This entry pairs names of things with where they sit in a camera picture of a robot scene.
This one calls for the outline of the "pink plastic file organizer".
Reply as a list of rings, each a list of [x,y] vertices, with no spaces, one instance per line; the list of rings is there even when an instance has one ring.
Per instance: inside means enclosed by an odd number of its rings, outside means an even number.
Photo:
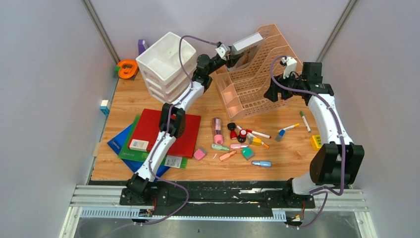
[[[293,57],[298,62],[297,72],[302,72],[302,63],[275,24],[263,25],[257,32],[264,38],[264,42],[246,67],[228,71],[223,66],[212,74],[231,121],[289,106],[290,99],[280,99],[273,103],[263,97],[270,86],[269,67],[277,56]]]

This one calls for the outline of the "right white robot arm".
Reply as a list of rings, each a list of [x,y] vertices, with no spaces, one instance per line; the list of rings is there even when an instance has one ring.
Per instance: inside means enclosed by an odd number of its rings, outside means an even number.
[[[348,135],[336,109],[334,91],[322,81],[322,64],[305,62],[301,74],[295,71],[293,57],[280,56],[270,65],[270,86],[264,97],[272,102],[300,96],[312,112],[321,138],[321,148],[310,163],[309,172],[291,179],[283,192],[284,203],[295,207],[303,195],[313,195],[324,189],[341,195],[345,186],[352,185],[363,161],[365,150]]]

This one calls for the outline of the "green folder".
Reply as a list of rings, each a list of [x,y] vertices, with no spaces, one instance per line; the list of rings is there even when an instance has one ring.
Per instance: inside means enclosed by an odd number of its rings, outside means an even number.
[[[134,129],[132,128],[132,126],[136,126],[139,119],[140,119],[140,115],[136,115],[134,117],[134,120],[131,124],[131,129],[129,131],[128,137],[127,137],[126,141],[124,142],[123,147],[122,147],[122,149],[121,149],[121,151],[118,155],[118,157],[120,159],[132,160],[132,161],[138,161],[138,162],[145,162],[145,160],[147,159],[147,157],[149,155],[149,152],[131,150],[128,147],[129,138],[134,133]],[[168,155],[168,156],[164,156],[164,159],[163,159],[161,165],[172,167],[172,168],[185,169],[187,167],[187,162],[188,162],[187,158],[169,156]]]

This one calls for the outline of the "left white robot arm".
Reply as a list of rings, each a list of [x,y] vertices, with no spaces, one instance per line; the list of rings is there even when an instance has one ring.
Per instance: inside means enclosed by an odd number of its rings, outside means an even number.
[[[225,56],[210,58],[206,54],[197,58],[196,69],[191,78],[191,85],[173,103],[165,103],[159,121],[159,133],[143,165],[127,181],[121,197],[133,197],[140,205],[148,204],[152,198],[151,184],[158,178],[156,171],[174,142],[182,136],[186,128],[186,112],[201,97],[212,83],[211,74],[226,66],[233,67],[244,53],[228,53]]]

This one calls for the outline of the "white hardcover book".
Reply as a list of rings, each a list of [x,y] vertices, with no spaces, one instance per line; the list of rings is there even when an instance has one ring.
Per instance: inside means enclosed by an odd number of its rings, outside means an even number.
[[[231,54],[241,55],[238,63],[247,64],[251,62],[263,42],[264,38],[261,36],[261,34],[259,32],[254,33],[251,36],[233,43],[231,47]]]

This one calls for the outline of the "red folder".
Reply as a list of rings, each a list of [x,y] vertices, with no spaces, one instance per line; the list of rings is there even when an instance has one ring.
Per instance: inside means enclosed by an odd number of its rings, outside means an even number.
[[[144,109],[137,124],[134,126],[134,132],[128,136],[128,143],[126,148],[133,139],[143,140],[148,142],[146,148],[150,152],[156,139],[159,129],[160,111]],[[176,139],[174,144],[168,150],[170,156],[178,156],[184,158],[192,158],[197,141],[201,122],[201,116],[186,115],[186,127],[182,136]]]

